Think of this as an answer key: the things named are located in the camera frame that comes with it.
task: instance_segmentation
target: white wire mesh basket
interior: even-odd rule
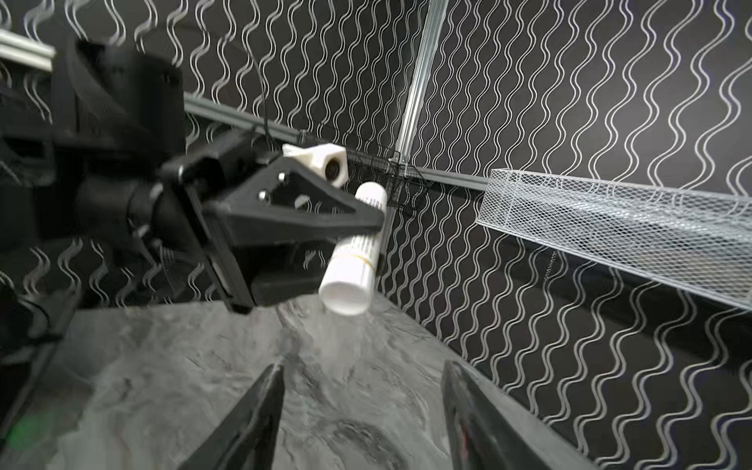
[[[752,308],[752,198],[494,170],[477,222]]]

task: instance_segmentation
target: wire basket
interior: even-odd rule
[[[423,192],[430,186],[414,165],[399,163],[400,153],[392,147],[338,131],[326,124],[304,123],[303,127],[305,130],[301,131],[298,142],[300,146],[332,142],[345,147],[350,179],[342,189],[350,194],[355,194],[366,181],[374,181],[386,189],[390,207],[411,210],[417,198],[406,196],[406,185],[417,186]]]
[[[477,222],[752,308],[752,198],[493,170]]]

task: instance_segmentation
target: marble table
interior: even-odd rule
[[[316,296],[248,316],[219,302],[79,311],[0,468],[177,468],[270,363],[287,392],[274,468],[451,468],[448,347],[378,296],[360,317]],[[594,468],[467,366],[551,468]]]

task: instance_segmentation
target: white cylindrical bottle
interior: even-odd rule
[[[361,184],[355,197],[387,212],[387,191],[378,183]],[[359,315],[371,306],[383,230],[337,243],[319,286],[319,297],[329,310],[340,315]]]

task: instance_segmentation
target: vertical metal pole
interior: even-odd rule
[[[426,84],[431,76],[431,65],[436,53],[438,38],[444,18],[447,16],[449,0],[428,0],[426,22],[423,24],[423,34],[420,37],[420,49],[413,68],[413,79],[408,90],[408,100],[402,115],[402,127],[399,129],[395,149],[400,154],[400,163],[410,162],[410,149],[417,129],[420,111],[423,109],[423,99],[426,96]],[[392,226],[396,208],[389,208],[384,221],[384,236],[381,239],[381,252],[387,251],[389,240],[392,238]]]

